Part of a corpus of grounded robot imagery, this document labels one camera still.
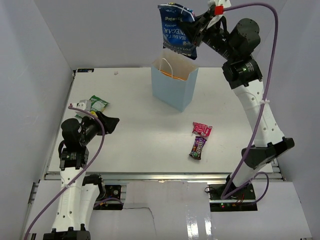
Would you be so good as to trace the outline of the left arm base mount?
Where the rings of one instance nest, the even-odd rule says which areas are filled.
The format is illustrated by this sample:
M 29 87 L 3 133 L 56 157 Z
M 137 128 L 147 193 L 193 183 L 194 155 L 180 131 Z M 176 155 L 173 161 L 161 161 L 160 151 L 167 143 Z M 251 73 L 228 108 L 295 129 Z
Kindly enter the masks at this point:
M 99 194 L 96 202 L 102 201 L 104 199 L 121 199 L 122 186 L 115 184 L 103 184 L 98 186 Z

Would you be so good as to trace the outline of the blue snack bag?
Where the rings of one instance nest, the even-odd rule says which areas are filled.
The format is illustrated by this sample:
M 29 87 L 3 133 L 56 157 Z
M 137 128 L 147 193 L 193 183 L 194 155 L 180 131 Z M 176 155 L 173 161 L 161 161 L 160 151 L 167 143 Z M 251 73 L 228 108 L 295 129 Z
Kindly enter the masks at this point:
M 195 21 L 193 10 L 183 5 L 169 2 L 157 6 L 162 27 L 164 49 L 169 49 L 177 54 L 184 55 L 192 60 L 197 56 L 196 46 L 190 42 L 178 23 L 192 23 Z

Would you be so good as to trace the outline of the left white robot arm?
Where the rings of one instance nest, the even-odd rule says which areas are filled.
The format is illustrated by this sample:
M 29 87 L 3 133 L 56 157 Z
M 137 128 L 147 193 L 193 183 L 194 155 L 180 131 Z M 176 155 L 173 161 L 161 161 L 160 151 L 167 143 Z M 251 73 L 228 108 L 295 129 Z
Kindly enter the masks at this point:
M 60 187 L 55 220 L 45 240 L 89 240 L 89 222 L 94 203 L 106 194 L 99 174 L 87 175 L 90 165 L 87 145 L 95 136 L 111 134 L 119 118 L 97 111 L 86 113 L 81 120 L 68 118 L 61 124 L 63 140 L 58 147 Z

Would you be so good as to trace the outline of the orange potato chip bag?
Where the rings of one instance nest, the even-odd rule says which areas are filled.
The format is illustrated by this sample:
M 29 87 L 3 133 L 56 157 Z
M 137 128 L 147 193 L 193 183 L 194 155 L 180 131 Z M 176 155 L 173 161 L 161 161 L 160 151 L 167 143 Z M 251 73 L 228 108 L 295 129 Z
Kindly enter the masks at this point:
M 166 71 L 160 70 L 160 72 L 161 72 L 163 75 L 165 75 L 165 76 L 167 76 L 167 77 L 170 77 L 170 78 L 172 78 L 172 79 L 175 79 L 175 80 L 181 80 L 181 81 L 186 81 L 186 80 L 187 80 L 186 78 L 182 78 L 182 77 L 180 77 L 180 76 L 175 76 L 175 75 L 173 75 L 172 73 L 168 73 L 168 72 L 166 72 Z

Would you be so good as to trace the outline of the brown M&M's packet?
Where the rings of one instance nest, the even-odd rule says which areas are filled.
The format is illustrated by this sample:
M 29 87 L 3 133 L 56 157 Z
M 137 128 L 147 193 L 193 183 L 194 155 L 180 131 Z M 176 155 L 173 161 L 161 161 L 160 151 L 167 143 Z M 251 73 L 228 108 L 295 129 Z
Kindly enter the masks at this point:
M 189 156 L 195 160 L 201 160 L 202 151 L 206 144 L 206 139 L 202 136 L 196 136 Z

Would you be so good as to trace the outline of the pink candy packet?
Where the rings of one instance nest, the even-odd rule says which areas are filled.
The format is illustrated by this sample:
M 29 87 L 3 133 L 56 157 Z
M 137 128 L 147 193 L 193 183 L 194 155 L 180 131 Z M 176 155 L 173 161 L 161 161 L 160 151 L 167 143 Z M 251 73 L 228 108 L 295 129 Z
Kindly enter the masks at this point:
M 192 133 L 197 134 L 203 138 L 208 138 L 213 127 L 199 122 L 193 122 Z

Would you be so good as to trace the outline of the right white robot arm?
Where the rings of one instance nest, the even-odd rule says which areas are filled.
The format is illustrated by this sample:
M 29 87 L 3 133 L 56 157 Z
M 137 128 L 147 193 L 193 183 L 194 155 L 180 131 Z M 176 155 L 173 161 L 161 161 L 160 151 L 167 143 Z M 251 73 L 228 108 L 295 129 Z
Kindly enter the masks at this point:
M 252 56 L 260 44 L 260 27 L 250 18 L 241 19 L 232 31 L 227 30 L 223 16 L 211 24 L 214 11 L 209 9 L 194 22 L 180 22 L 178 26 L 196 47 L 206 44 L 226 59 L 222 66 L 224 78 L 239 99 L 252 129 L 249 144 L 241 151 L 241 161 L 226 178 L 222 199 L 238 199 L 244 187 L 268 163 L 295 146 L 295 142 L 278 126 L 267 101 L 268 83 Z

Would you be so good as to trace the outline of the left blue table label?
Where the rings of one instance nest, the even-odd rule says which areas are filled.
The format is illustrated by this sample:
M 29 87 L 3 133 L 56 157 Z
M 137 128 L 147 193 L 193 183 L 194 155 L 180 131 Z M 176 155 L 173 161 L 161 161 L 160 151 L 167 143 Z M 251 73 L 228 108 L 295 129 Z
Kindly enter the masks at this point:
M 78 68 L 76 70 L 77 73 L 93 73 L 94 72 L 94 68 Z

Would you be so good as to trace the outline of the light blue paper bag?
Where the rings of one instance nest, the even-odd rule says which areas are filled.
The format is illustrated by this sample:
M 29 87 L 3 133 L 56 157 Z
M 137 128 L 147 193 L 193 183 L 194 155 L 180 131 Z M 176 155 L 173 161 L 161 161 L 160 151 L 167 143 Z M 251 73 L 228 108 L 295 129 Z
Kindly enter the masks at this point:
M 193 99 L 198 70 L 189 58 L 164 48 L 151 66 L 152 95 L 183 112 Z M 173 79 L 160 71 L 187 80 Z

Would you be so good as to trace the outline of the aluminium front rail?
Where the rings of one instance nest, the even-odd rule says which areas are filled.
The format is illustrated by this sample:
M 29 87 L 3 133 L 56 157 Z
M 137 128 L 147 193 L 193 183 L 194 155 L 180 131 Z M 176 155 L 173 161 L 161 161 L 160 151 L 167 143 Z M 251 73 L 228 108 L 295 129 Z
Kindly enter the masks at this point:
M 229 174 L 209 174 L 209 173 L 88 173 L 100 174 L 106 181 L 204 181 L 204 182 L 224 182 Z M 280 172 L 267 173 L 270 180 L 282 180 Z M 45 180 L 58 180 L 58 173 L 49 173 Z

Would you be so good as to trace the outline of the green snack bag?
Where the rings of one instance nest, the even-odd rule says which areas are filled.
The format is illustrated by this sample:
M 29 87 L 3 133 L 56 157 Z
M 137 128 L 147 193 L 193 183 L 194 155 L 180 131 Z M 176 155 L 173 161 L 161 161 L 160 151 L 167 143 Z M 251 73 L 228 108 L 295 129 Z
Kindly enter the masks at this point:
M 93 95 L 89 99 L 91 101 L 91 109 L 90 112 L 92 115 L 97 116 L 96 112 L 100 111 L 103 112 L 105 108 L 108 106 L 109 102 L 101 99 L 100 97 Z

